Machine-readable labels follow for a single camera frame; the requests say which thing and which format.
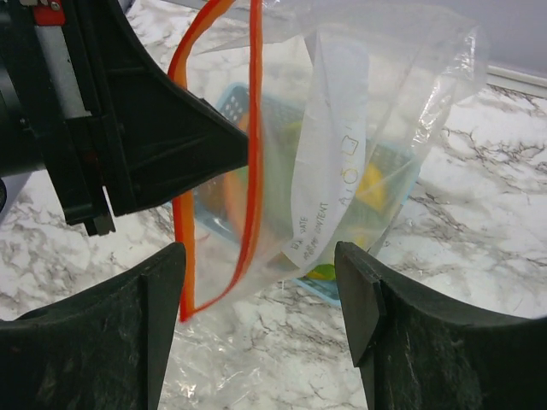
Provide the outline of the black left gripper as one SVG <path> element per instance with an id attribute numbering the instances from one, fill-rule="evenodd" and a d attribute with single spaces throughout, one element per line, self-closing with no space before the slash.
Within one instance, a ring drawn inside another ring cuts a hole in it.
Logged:
<path id="1" fill-rule="evenodd" d="M 67 20 L 59 1 L 1 3 L 3 179 L 46 170 L 68 224 L 91 236 L 115 231 L 100 180 L 69 127 L 76 120 L 83 128 L 89 111 L 116 215 L 161 205 L 246 165 L 245 134 L 168 78 L 116 1 L 72 3 L 80 86 L 62 32 Z"/>

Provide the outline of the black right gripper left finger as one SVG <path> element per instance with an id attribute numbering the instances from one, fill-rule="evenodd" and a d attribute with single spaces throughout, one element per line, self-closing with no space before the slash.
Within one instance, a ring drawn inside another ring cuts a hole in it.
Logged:
<path id="1" fill-rule="evenodd" d="M 185 247 L 1 323 L 3 409 L 156 409 Z"/>

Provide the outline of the light blue plastic basket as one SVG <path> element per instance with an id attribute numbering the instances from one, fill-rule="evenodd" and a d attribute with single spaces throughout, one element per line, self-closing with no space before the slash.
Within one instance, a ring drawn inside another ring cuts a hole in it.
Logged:
<path id="1" fill-rule="evenodd" d="M 191 251 L 182 319 L 269 284 L 334 264 L 345 240 L 370 247 L 405 201 L 420 168 L 415 95 L 385 85 L 312 85 L 302 97 L 262 97 L 262 164 L 248 169 L 244 232 L 227 219 L 221 174 L 178 198 L 175 236 Z M 386 203 L 356 200 L 370 163 Z"/>

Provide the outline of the orange papaya slice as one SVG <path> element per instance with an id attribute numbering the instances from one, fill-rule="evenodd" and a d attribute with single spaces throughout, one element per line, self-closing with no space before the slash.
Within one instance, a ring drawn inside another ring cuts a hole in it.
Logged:
<path id="1" fill-rule="evenodd" d="M 244 232 L 247 205 L 248 167 L 244 166 L 223 176 L 227 219 L 233 235 L 239 241 Z"/>

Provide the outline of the yellow banana bunch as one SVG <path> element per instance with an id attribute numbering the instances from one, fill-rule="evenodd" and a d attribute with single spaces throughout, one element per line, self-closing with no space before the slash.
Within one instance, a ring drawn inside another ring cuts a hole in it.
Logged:
<path id="1" fill-rule="evenodd" d="M 356 200 L 375 211 L 382 211 L 386 203 L 384 175 L 377 166 L 370 163 L 356 192 Z M 332 281 L 336 275 L 332 263 L 320 264 L 306 274 L 307 278 Z"/>

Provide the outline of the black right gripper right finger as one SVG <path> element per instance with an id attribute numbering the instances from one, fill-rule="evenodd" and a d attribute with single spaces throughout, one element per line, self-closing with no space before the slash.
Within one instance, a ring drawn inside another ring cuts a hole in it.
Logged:
<path id="1" fill-rule="evenodd" d="M 371 409 L 543 409 L 546 320 L 433 290 L 338 243 L 335 273 Z"/>

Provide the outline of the clear zip bag orange zipper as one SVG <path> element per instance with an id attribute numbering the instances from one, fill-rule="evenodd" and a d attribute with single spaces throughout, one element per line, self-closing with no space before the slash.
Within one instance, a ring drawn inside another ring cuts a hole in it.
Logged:
<path id="1" fill-rule="evenodd" d="M 423 1 L 207 1 L 168 73 L 249 140 L 247 164 L 173 203 L 180 319 L 370 248 L 452 106 L 485 81 L 479 23 Z"/>

